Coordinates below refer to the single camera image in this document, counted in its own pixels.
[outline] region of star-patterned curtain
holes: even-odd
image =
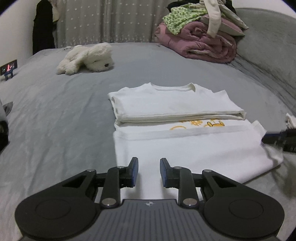
[[[153,42],[172,0],[60,0],[58,47],[100,42]]]

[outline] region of pillow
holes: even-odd
[[[202,16],[199,21],[209,25],[209,15],[206,14]],[[244,36],[244,33],[238,26],[225,18],[221,18],[221,26],[219,30],[232,36]]]

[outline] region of wrinkled fabric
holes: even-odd
[[[209,13],[209,28],[207,34],[215,38],[221,25],[221,12],[217,0],[203,0]]]
[[[236,43],[230,35],[218,32],[215,38],[207,35],[208,26],[195,21],[187,24],[178,35],[169,32],[161,23],[155,31],[156,40],[185,58],[215,63],[228,63],[235,58]]]
[[[179,7],[179,6],[185,5],[187,3],[199,3],[199,2],[200,2],[200,0],[181,0],[181,1],[171,2],[167,6],[167,9],[169,10],[169,12],[171,12],[171,8],[173,8],[173,7]],[[229,8],[229,10],[231,10],[235,14],[237,13],[235,8],[232,6],[232,1],[231,0],[226,0],[224,4],[225,4],[225,6],[227,8]]]
[[[199,21],[206,25],[209,25],[209,15],[206,14],[202,16]],[[230,22],[226,18],[221,18],[221,26],[219,30],[221,32],[229,34],[230,36],[245,36],[243,31],[238,26],[236,26],[234,23]]]
[[[199,4],[206,7],[207,1],[209,1],[209,0],[206,0],[206,1],[200,0]],[[226,3],[225,0],[218,0],[220,12],[223,13],[235,25],[237,25],[243,29],[248,29],[248,26],[232,10],[230,10],[227,6],[225,6],[225,3]]]
[[[188,3],[181,7],[174,7],[171,13],[163,17],[163,21],[171,33],[177,35],[188,23],[197,21],[207,14],[207,10],[200,4]]]

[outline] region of gray headboard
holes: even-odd
[[[274,82],[265,83],[296,113],[296,19],[263,9],[237,9],[249,26],[237,55]]]

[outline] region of folded white t-shirt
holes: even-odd
[[[245,111],[225,91],[213,93],[192,83],[148,83],[108,96],[116,116],[117,164],[127,166],[132,157],[139,159],[136,187],[123,189],[123,199],[178,197],[177,189],[162,186],[161,158],[193,173],[212,169],[241,183],[283,161],[281,152],[261,145],[264,128],[246,120]]]
[[[162,87],[152,83],[122,88],[108,94],[116,124],[165,122],[195,119],[244,120],[246,112],[233,103],[225,90],[211,90],[190,83]]]
[[[195,126],[188,122],[194,127],[147,132],[123,127],[115,131],[117,164],[127,166],[133,156],[139,159],[136,186],[121,190],[121,198],[177,199],[177,189],[166,189],[162,185],[161,158],[167,158],[172,167],[186,167],[192,173],[212,169],[240,183],[269,171],[283,161],[280,152],[271,148],[268,153],[261,145],[264,129],[262,133],[258,132],[259,123],[254,128],[247,120],[233,121],[241,122],[241,125],[227,126],[226,120],[223,120],[224,126]]]

